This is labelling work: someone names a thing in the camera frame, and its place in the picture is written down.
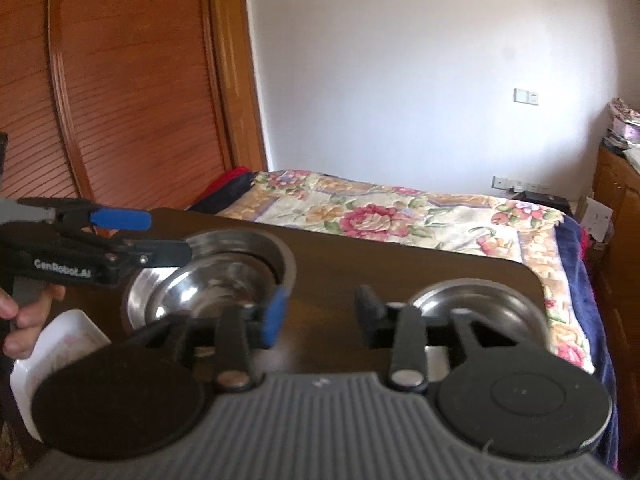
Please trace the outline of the person's left hand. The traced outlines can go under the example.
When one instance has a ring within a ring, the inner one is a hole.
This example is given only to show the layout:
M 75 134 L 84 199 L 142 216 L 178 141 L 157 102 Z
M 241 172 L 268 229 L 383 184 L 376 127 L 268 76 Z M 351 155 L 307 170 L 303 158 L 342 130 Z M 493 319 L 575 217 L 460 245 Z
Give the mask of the person's left hand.
M 38 299 L 25 307 L 19 307 L 4 290 L 1 291 L 1 318 L 13 321 L 15 330 L 4 338 L 3 354 L 14 360 L 28 359 L 34 350 L 52 304 L 62 301 L 66 289 L 60 285 L 47 285 Z

